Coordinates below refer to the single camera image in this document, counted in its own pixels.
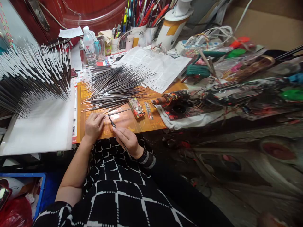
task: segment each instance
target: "white board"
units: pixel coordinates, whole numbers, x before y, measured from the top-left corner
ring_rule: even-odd
[[[71,150],[75,87],[70,100],[44,99],[27,119],[12,118],[0,145],[0,156]]]

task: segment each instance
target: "red plastic bag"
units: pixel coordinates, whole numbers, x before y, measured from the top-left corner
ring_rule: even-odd
[[[6,202],[0,213],[0,227],[31,227],[32,208],[25,197]]]

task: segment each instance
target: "person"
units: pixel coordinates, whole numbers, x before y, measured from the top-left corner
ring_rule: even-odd
[[[89,115],[56,200],[34,227],[233,226],[202,193],[160,163],[140,135],[113,127],[116,139],[96,142],[104,120],[103,114]]]

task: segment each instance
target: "blue plastic crate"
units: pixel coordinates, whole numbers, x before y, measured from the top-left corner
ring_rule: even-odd
[[[64,173],[0,173],[0,177],[42,177],[42,184],[34,220],[48,205],[55,201]]]

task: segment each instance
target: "bundle of brushes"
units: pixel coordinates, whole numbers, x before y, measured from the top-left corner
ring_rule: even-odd
[[[68,100],[71,62],[60,52],[30,47],[10,49],[0,55],[0,113],[28,118],[31,106],[45,98]]]
[[[133,66],[92,66],[86,69],[85,89],[90,96],[84,100],[82,112],[106,110],[110,112],[132,98],[145,99],[150,96],[144,82],[156,72],[145,67]]]

